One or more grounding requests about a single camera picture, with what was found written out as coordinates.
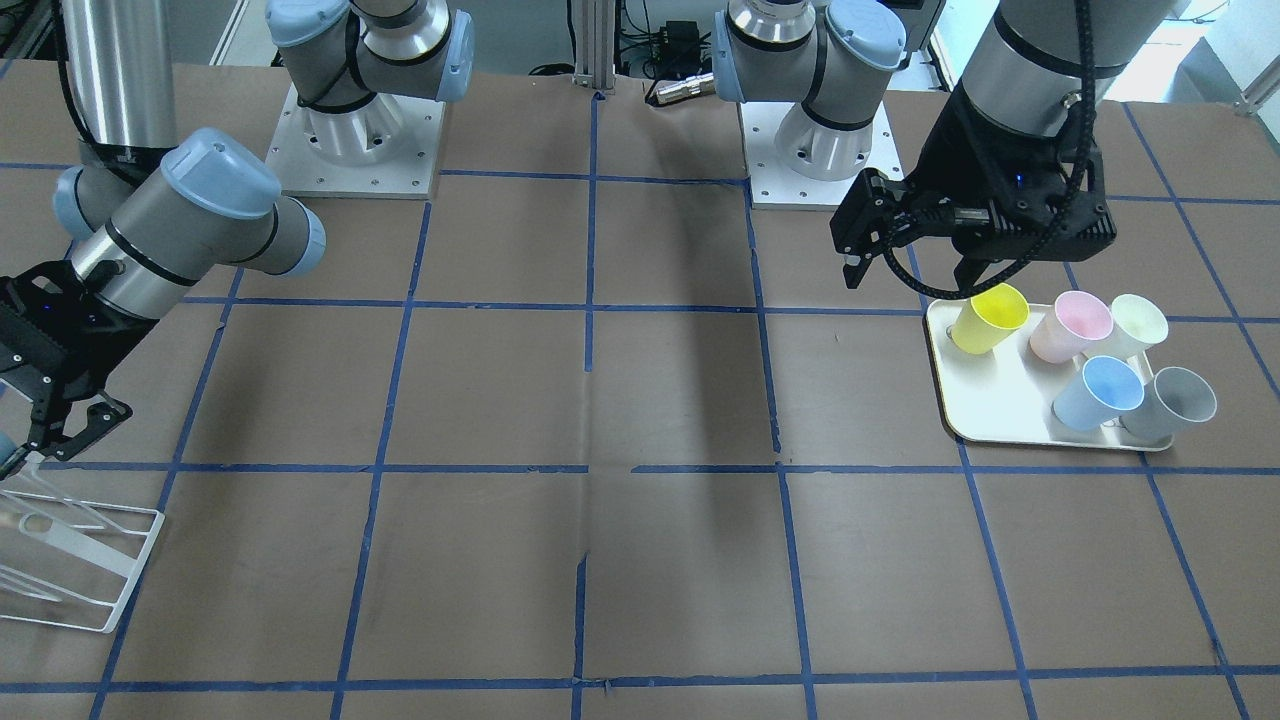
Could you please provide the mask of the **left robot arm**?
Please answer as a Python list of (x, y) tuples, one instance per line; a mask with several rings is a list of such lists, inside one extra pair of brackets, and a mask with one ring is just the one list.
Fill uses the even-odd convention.
[(1171, 9), (998, 3), (901, 179), (859, 158), (908, 58), (897, 3), (730, 1), (710, 58), (724, 101), (790, 105), (777, 149), (795, 172), (851, 181), (829, 222), (850, 290), (883, 258), (913, 291), (959, 300), (1114, 243), (1097, 108)]

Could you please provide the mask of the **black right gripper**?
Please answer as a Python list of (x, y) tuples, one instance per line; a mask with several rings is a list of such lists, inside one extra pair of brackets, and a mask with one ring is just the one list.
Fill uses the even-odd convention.
[(131, 418), (104, 391), (136, 347), (136, 319), (96, 295), (124, 270), (102, 260), (81, 279), (59, 260), (3, 277), (3, 380), (31, 402), (28, 451), (83, 451)]

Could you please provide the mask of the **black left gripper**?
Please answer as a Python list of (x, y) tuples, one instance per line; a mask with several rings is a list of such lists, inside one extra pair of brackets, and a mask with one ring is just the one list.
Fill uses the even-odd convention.
[(1033, 261), (1078, 263), (1112, 245), (1117, 227), (1105, 192), (1085, 94), (1060, 102), (1066, 123), (1047, 137), (1005, 129), (957, 88), (943, 106), (914, 170), (890, 179), (860, 170), (831, 219), (844, 256), (844, 283), (859, 290), (883, 258), (909, 288), (923, 290), (895, 250), (923, 237), (947, 238), (959, 252), (955, 281), (970, 299)]

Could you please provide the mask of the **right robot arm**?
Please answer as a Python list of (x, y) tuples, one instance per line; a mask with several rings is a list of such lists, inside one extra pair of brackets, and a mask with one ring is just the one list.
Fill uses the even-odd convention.
[[(64, 259), (3, 278), (3, 383), (29, 402), (3, 470), (68, 460), (131, 418), (109, 377), (215, 266), (311, 272), (320, 219), (228, 133), (180, 138), (159, 1), (55, 1), (52, 38), (81, 164), (52, 209)], [(444, 1), (270, 1), (265, 18), (319, 154), (370, 161), (406, 142), (394, 96), (454, 102), (474, 72), (468, 13)]]

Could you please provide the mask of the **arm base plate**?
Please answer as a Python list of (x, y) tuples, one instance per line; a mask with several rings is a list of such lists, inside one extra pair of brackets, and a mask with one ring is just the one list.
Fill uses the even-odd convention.
[(265, 156), (298, 199), (429, 200), (448, 104), (379, 94), (346, 114), (302, 108), (291, 87)]
[(904, 178), (884, 106), (855, 131), (819, 126), (796, 102), (745, 102), (739, 114), (756, 209), (835, 210), (868, 167), (892, 181)]

